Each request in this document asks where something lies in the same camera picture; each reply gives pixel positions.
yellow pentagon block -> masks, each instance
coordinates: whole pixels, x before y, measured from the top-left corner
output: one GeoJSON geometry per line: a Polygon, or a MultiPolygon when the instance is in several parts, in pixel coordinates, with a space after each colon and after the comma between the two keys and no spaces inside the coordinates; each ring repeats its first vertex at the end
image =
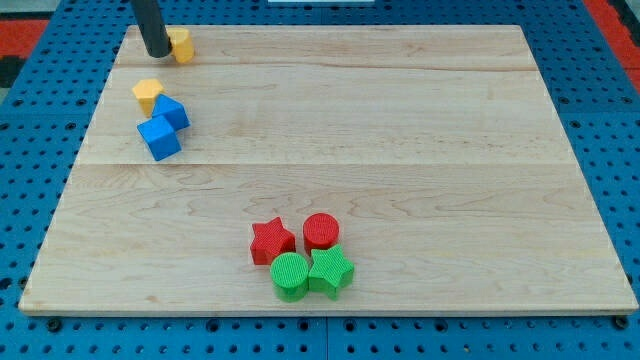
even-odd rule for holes
{"type": "Polygon", "coordinates": [[[131,89],[138,99],[140,107],[146,117],[151,117],[153,106],[156,104],[158,95],[164,92],[164,87],[158,79],[140,80],[136,86],[131,89]]]}
{"type": "Polygon", "coordinates": [[[188,29],[181,27],[167,28],[167,34],[171,40],[171,54],[180,64],[188,63],[195,55],[193,40],[188,29]]]}

blue block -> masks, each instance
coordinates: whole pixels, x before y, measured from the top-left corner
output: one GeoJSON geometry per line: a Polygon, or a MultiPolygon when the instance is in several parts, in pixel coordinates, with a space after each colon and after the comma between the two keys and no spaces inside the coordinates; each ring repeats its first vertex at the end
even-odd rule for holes
{"type": "Polygon", "coordinates": [[[156,105],[151,114],[151,117],[157,116],[164,116],[175,131],[190,125],[184,106],[163,94],[160,94],[156,99],[156,105]]]}
{"type": "Polygon", "coordinates": [[[164,116],[154,117],[138,125],[138,131],[156,161],[182,150],[175,130],[164,116]]]}

toy block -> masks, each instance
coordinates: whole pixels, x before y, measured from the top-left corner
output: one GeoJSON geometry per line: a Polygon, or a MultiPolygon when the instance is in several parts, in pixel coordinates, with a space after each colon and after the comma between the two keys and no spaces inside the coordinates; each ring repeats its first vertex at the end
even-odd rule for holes
{"type": "Polygon", "coordinates": [[[188,127],[189,118],[184,110],[184,106],[167,95],[160,94],[156,99],[151,117],[164,116],[174,131],[178,131],[188,127]]]}
{"type": "Polygon", "coordinates": [[[338,242],[340,225],[333,216],[325,213],[311,215],[302,225],[304,250],[311,255],[312,249],[327,250],[338,242]]]}
{"type": "Polygon", "coordinates": [[[181,27],[171,27],[167,28],[167,34],[171,41],[171,54],[176,58],[176,61],[180,64],[191,61],[195,56],[195,48],[193,47],[193,40],[189,30],[181,27]]]}
{"type": "Polygon", "coordinates": [[[271,264],[271,280],[276,296],[285,302],[302,299],[309,290],[309,264],[297,253],[284,253],[271,264]]]}
{"type": "Polygon", "coordinates": [[[176,132],[164,116],[154,117],[138,125],[138,132],[147,143],[156,161],[179,152],[182,148],[176,132]]]}
{"type": "Polygon", "coordinates": [[[309,271],[309,290],[325,293],[331,300],[338,300],[340,289],[353,281],[355,266],[342,253],[342,246],[329,250],[311,250],[313,266],[309,271]]]}
{"type": "Polygon", "coordinates": [[[269,265],[280,254],[296,251],[296,236],[277,217],[266,224],[253,224],[251,256],[255,265],[269,265]]]}
{"type": "Polygon", "coordinates": [[[151,111],[155,106],[158,95],[164,92],[164,87],[158,79],[144,79],[138,81],[132,89],[138,99],[144,116],[151,117],[151,111]]]}

blue pegboard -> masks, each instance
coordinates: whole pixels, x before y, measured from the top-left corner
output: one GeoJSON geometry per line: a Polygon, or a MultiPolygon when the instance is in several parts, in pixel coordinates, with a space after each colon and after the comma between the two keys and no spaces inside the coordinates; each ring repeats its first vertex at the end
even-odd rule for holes
{"type": "MultiPolygon", "coordinates": [[[[518,24],[640,293],[640,99],[577,0],[268,7],[163,0],[170,24],[518,24]]],[[[640,316],[50,319],[17,310],[115,55],[127,0],[65,0],[0,106],[0,358],[639,358],[640,316]]]]}

green block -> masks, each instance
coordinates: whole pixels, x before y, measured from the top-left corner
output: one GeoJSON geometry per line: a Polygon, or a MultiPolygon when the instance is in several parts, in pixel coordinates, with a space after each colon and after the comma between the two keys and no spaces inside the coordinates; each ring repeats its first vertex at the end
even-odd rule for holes
{"type": "Polygon", "coordinates": [[[355,266],[342,253],[342,246],[328,250],[311,250],[313,266],[309,271],[309,290],[325,293],[331,300],[338,300],[340,289],[351,284],[355,266]]]}
{"type": "Polygon", "coordinates": [[[286,302],[302,299],[309,290],[309,264],[300,254],[287,252],[271,263],[271,280],[276,296],[286,302]]]}

